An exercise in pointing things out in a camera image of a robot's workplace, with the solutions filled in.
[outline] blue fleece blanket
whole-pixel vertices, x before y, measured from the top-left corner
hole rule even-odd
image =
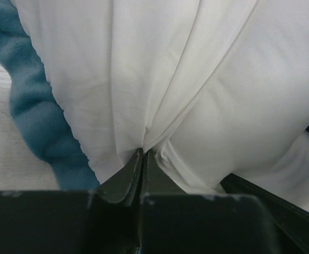
[[[32,152],[48,162],[61,189],[99,186],[46,80],[16,8],[0,0],[0,64],[12,80],[10,113]]]

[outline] zipper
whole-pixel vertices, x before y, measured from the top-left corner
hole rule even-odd
[[[262,0],[257,0],[254,8],[252,9],[248,19],[244,23],[244,26],[242,27],[241,31],[239,32],[238,36],[233,41],[232,45],[230,46],[229,50],[225,54],[224,58],[221,60],[221,62],[218,64],[218,66],[214,69],[214,71],[209,75],[206,82],[203,84],[203,86],[200,88],[200,90],[197,92],[197,94],[189,101],[185,109],[180,113],[178,117],[167,127],[166,131],[163,132],[163,134],[154,140],[153,143],[149,144],[147,147],[144,148],[145,151],[150,150],[152,147],[157,145],[158,143],[162,143],[162,141],[158,142],[158,140],[161,139],[161,137],[165,136],[167,133],[170,133],[167,135],[167,137],[164,140],[168,140],[174,133],[174,129],[176,129],[179,125],[179,123],[183,120],[185,115],[194,107],[194,105],[197,103],[197,101],[200,99],[200,97],[203,95],[203,93],[209,88],[211,83],[216,79],[219,72],[224,68],[225,64],[228,62],[230,57],[234,54],[238,46],[241,44],[242,40],[244,39],[244,35],[246,35],[247,31],[250,28],[250,25],[252,24],[254,18],[257,16],[257,13],[261,7]]]

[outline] white fabric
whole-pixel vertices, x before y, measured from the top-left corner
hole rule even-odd
[[[12,0],[100,182],[136,148],[189,193],[309,204],[309,0]]]
[[[51,167],[32,154],[12,122],[10,86],[0,66],[0,190],[59,189]]]

